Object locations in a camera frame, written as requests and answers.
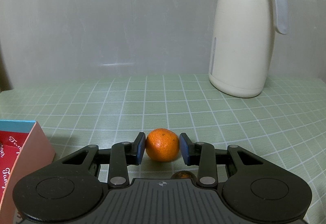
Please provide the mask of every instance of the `pink box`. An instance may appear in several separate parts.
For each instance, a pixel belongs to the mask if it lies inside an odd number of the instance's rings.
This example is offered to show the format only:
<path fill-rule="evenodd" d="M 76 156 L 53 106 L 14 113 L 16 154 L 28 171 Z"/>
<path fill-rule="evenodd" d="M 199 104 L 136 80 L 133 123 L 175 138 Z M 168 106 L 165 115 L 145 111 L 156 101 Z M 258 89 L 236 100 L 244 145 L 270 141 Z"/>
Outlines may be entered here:
<path fill-rule="evenodd" d="M 0 120 L 0 223 L 16 223 L 15 184 L 50 164 L 55 151 L 36 121 Z"/>

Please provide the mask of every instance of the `white thermos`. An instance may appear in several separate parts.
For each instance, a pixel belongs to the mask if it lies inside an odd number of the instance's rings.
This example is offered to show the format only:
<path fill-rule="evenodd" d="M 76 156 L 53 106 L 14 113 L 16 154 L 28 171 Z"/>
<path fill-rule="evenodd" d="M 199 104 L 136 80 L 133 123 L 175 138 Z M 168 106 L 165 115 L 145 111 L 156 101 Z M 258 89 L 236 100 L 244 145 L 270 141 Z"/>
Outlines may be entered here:
<path fill-rule="evenodd" d="M 286 0 L 218 0 L 209 79 L 220 91 L 249 98 L 261 93 L 275 30 L 286 34 Z"/>

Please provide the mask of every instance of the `crosshair marking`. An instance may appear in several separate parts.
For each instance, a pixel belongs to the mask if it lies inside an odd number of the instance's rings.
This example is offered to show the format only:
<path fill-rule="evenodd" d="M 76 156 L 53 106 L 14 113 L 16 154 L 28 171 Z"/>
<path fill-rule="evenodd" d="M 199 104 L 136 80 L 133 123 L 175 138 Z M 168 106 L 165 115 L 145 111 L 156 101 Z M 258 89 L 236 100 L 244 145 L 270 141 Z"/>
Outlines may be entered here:
<path fill-rule="evenodd" d="M 162 182 L 159 182 L 159 185 L 160 185 L 160 186 L 162 186 L 162 187 L 164 187 L 164 186 L 168 185 L 168 183 L 167 183 L 167 182 L 164 182 L 164 181 L 162 181 Z"/>

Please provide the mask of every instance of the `orange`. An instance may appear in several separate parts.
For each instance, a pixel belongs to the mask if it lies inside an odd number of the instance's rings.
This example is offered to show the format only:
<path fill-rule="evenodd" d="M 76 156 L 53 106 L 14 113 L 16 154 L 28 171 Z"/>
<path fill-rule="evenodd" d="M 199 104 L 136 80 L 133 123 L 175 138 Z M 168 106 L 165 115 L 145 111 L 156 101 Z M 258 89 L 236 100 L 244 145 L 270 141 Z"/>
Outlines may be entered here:
<path fill-rule="evenodd" d="M 170 162 L 179 153 L 178 136 L 167 129 L 155 129 L 146 138 L 146 153 L 154 161 Z"/>

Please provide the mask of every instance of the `white wall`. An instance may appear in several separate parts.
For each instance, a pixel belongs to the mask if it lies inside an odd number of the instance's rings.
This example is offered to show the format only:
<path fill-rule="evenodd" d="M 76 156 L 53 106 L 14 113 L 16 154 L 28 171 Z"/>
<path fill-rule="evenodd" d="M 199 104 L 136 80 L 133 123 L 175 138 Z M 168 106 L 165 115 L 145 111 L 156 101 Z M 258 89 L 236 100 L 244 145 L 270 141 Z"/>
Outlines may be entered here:
<path fill-rule="evenodd" d="M 326 80 L 326 0 L 288 0 L 271 74 Z M 217 0 L 0 0 L 13 87 L 113 75 L 207 73 Z"/>

